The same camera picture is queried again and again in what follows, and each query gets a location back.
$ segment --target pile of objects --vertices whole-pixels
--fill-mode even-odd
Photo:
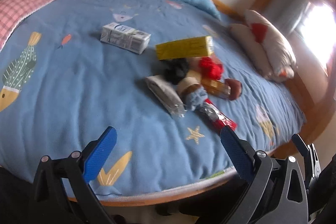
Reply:
[[[236,100],[242,93],[238,80],[220,82],[224,67],[215,56],[211,36],[193,37],[156,45],[157,58],[165,63],[162,75],[146,78],[149,89],[172,115],[200,111],[220,130],[237,124],[221,113],[208,94]]]

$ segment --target mattress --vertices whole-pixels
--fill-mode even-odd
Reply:
[[[102,26],[110,22],[150,33],[148,48],[137,55],[100,42]],[[230,38],[230,22],[172,0],[55,0],[36,11],[0,52],[4,75],[23,56],[33,55],[35,62],[16,100],[0,108],[0,165],[32,182],[43,155],[68,157],[112,126],[117,144],[90,182],[100,200],[153,198],[206,187],[232,174],[211,124],[191,111],[172,117],[144,81],[164,70],[156,44],[203,35],[214,39],[223,79],[242,82],[235,101],[210,96],[238,124],[239,138],[264,151],[288,142],[300,131],[304,114],[284,85],[256,72]],[[42,36],[28,45],[33,32]]]

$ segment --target white pillow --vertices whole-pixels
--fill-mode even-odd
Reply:
[[[245,11],[245,20],[266,51],[275,76],[293,78],[296,58],[288,40],[267,19],[253,10]]]
[[[255,41],[254,34],[249,27],[242,24],[231,24],[229,28],[232,37],[244,49],[247,56],[251,59],[256,70],[262,77],[276,82],[286,80],[285,77],[274,76],[264,48],[260,43]]]

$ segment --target white box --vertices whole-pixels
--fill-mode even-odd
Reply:
[[[100,41],[142,54],[150,38],[149,33],[112,22],[103,26]]]

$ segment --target bright window light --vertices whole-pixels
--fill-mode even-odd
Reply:
[[[333,10],[327,5],[315,6],[299,27],[299,31],[307,46],[325,67],[336,43]]]

